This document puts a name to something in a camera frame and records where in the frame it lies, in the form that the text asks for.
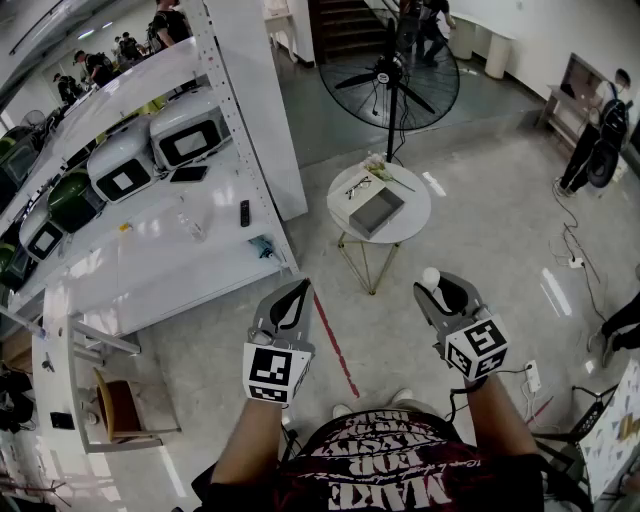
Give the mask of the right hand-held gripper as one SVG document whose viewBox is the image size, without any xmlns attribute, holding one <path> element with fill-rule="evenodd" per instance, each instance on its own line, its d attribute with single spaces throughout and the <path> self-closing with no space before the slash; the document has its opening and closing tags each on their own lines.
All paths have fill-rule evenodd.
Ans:
<svg viewBox="0 0 640 512">
<path fill-rule="evenodd" d="M 471 282 L 455 274 L 442 272 L 438 288 L 443 307 L 419 282 L 413 284 L 413 294 L 425 319 L 437 329 L 443 360 L 468 382 L 498 371 L 509 349 L 502 318 L 484 306 Z"/>
</svg>

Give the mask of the grey tray box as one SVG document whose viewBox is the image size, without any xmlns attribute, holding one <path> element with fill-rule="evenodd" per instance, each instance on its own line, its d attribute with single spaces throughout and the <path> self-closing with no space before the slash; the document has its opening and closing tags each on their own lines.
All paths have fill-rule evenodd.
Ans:
<svg viewBox="0 0 640 512">
<path fill-rule="evenodd" d="M 355 198 L 349 200 L 345 191 L 365 176 L 372 181 Z M 327 207 L 337 223 L 348 232 L 369 240 L 386 226 L 404 207 L 405 202 L 385 182 L 371 173 L 359 170 L 339 176 L 327 195 Z"/>
</svg>

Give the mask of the person's left forearm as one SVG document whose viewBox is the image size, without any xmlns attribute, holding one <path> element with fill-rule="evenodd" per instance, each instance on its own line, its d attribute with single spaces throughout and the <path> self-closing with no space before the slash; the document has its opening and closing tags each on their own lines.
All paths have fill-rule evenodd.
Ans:
<svg viewBox="0 0 640 512">
<path fill-rule="evenodd" d="M 278 466 L 282 416 L 281 404 L 248 399 L 211 482 L 249 486 L 272 480 Z"/>
</svg>

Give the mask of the person's right forearm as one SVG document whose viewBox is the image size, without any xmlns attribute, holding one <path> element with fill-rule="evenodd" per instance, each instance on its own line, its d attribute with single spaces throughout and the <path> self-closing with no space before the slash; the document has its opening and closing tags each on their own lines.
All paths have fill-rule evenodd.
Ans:
<svg viewBox="0 0 640 512">
<path fill-rule="evenodd" d="M 497 375 L 489 375 L 482 384 L 466 382 L 465 391 L 480 450 L 499 456 L 538 453 L 534 437 Z"/>
</svg>

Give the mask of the teal crumpled bag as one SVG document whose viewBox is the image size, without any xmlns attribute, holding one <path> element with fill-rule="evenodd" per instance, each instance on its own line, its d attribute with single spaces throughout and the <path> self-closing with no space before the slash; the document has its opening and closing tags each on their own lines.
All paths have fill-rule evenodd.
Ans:
<svg viewBox="0 0 640 512">
<path fill-rule="evenodd" d="M 273 245 L 269 239 L 260 235 L 249 240 L 249 243 L 256 249 L 260 259 L 276 260 Z"/>
</svg>

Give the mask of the round white side table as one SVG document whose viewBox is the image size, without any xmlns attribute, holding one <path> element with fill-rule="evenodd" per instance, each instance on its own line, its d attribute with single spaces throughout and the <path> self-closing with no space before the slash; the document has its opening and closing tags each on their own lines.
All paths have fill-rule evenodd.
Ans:
<svg viewBox="0 0 640 512">
<path fill-rule="evenodd" d="M 375 236 L 369 240 L 361 239 L 355 233 L 348 232 L 346 227 L 340 226 L 330 214 L 333 221 L 341 229 L 341 235 L 337 241 L 339 252 L 360 285 L 370 295 L 377 292 L 401 244 L 419 234 L 431 215 L 431 198 L 420 177 L 405 167 L 390 162 L 386 162 L 386 169 L 396 179 L 413 188 L 414 192 L 394 182 L 385 182 L 386 186 L 402 198 L 405 204 L 401 211 Z M 359 164 L 343 170 L 331 185 L 339 181 L 340 175 L 355 174 L 359 170 L 361 170 Z M 372 276 L 367 259 L 366 248 L 369 246 L 387 246 L 389 248 L 386 260 L 376 277 Z"/>
</svg>

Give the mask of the white metal shelf rack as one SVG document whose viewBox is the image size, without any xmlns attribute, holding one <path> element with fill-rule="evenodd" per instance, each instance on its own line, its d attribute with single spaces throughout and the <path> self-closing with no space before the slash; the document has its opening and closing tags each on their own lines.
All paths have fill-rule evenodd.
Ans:
<svg viewBox="0 0 640 512">
<path fill-rule="evenodd" d="M 0 298 L 0 344 L 19 320 L 42 323 L 44 294 L 110 334 L 139 330 L 281 269 L 297 270 L 284 222 L 307 210 L 261 0 L 184 0 L 192 36 L 93 93 L 61 123 L 22 191 L 28 199 L 88 142 L 147 102 L 205 78 L 231 139 L 197 183 L 160 178 L 63 239 L 23 287 Z M 240 225 L 240 202 L 251 224 Z M 181 228 L 183 210 L 206 239 Z M 276 260 L 249 240 L 263 235 Z"/>
</svg>

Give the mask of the white microwave oven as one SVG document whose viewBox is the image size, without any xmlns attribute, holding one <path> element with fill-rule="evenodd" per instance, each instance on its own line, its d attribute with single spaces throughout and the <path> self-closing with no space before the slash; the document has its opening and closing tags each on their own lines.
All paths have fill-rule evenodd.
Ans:
<svg viewBox="0 0 640 512">
<path fill-rule="evenodd" d="M 66 235 L 52 219 L 45 198 L 35 203 L 24 218 L 19 240 L 26 252 L 37 262 L 43 262 Z"/>
<path fill-rule="evenodd" d="M 217 151 L 231 139 L 217 102 L 210 96 L 182 96 L 167 103 L 150 123 L 156 164 L 173 171 Z"/>
<path fill-rule="evenodd" d="M 87 163 L 94 190 L 111 204 L 122 202 L 155 181 L 148 133 L 128 127 L 98 146 Z"/>
</svg>

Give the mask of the black round bag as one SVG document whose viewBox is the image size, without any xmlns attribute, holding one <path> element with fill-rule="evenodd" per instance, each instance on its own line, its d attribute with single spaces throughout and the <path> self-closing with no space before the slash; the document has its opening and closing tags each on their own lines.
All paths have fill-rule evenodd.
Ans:
<svg viewBox="0 0 640 512">
<path fill-rule="evenodd" d="M 619 150 L 607 143 L 598 141 L 587 160 L 587 178 L 595 188 L 605 188 L 615 174 L 619 159 Z"/>
</svg>

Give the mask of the patterned white board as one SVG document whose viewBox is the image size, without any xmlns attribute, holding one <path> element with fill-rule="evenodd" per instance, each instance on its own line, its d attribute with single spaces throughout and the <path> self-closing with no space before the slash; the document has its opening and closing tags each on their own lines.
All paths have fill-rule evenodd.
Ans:
<svg viewBox="0 0 640 512">
<path fill-rule="evenodd" d="M 640 362 L 630 359 L 611 401 L 579 442 L 593 503 L 640 444 Z"/>
</svg>

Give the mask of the black standing fan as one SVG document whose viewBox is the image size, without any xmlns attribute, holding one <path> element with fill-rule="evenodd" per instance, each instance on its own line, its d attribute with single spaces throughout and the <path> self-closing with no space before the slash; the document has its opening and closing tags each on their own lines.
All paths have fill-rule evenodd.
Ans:
<svg viewBox="0 0 640 512">
<path fill-rule="evenodd" d="M 396 159 L 395 142 L 410 131 L 430 127 L 454 106 L 460 71 L 450 48 L 425 58 L 434 41 L 420 21 L 409 16 L 386 19 L 385 36 L 376 49 L 333 59 L 320 66 L 320 77 L 336 103 L 360 121 L 387 133 L 386 160 Z"/>
</svg>

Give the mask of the white desk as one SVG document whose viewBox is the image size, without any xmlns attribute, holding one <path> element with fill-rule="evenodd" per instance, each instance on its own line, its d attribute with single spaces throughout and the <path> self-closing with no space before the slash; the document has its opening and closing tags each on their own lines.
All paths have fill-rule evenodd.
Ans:
<svg viewBox="0 0 640 512">
<path fill-rule="evenodd" d="M 78 394 L 76 360 L 97 364 L 98 353 L 78 347 L 76 337 L 86 335 L 129 355 L 141 348 L 131 342 L 85 324 L 78 315 L 67 312 L 62 293 L 47 290 L 44 294 L 42 335 L 32 338 L 33 388 L 36 397 L 40 432 L 48 447 L 59 454 L 115 453 L 156 448 L 163 445 L 158 434 L 134 441 L 127 434 L 126 443 L 93 443 L 89 440 Z"/>
</svg>

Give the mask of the green microwave oven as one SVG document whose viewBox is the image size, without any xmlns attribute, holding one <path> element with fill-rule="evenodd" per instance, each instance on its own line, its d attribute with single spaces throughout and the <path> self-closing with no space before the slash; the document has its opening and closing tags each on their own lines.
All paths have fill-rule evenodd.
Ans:
<svg viewBox="0 0 640 512">
<path fill-rule="evenodd" d="M 0 243 L 0 284 L 7 289 L 20 290 L 36 266 L 37 262 L 20 244 Z"/>
<path fill-rule="evenodd" d="M 0 138 L 0 211 L 13 200 L 41 151 L 35 129 L 16 126 Z"/>
<path fill-rule="evenodd" d="M 65 173 L 47 199 L 51 220 L 67 233 L 75 233 L 104 209 L 106 202 L 93 189 L 86 169 Z"/>
</svg>

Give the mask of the white curved bench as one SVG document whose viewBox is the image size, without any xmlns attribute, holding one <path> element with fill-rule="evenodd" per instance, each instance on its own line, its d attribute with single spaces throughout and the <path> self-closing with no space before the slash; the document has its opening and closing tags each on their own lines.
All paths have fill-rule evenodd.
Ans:
<svg viewBox="0 0 640 512">
<path fill-rule="evenodd" d="M 449 32 L 449 49 L 459 60 L 470 60 L 478 28 L 490 35 L 486 56 L 485 74 L 493 79 L 501 80 L 506 72 L 509 55 L 515 40 L 507 32 L 496 29 L 488 22 L 461 13 L 452 13 L 451 18 L 456 25 Z"/>
</svg>

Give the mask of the white console table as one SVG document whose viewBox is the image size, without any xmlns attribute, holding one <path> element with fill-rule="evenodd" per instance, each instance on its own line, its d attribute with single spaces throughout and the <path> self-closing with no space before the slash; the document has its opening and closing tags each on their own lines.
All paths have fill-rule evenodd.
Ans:
<svg viewBox="0 0 640 512">
<path fill-rule="evenodd" d="M 287 0 L 262 0 L 262 4 L 266 31 L 272 46 L 276 49 L 285 47 L 290 60 L 296 63 L 293 17 Z"/>
</svg>

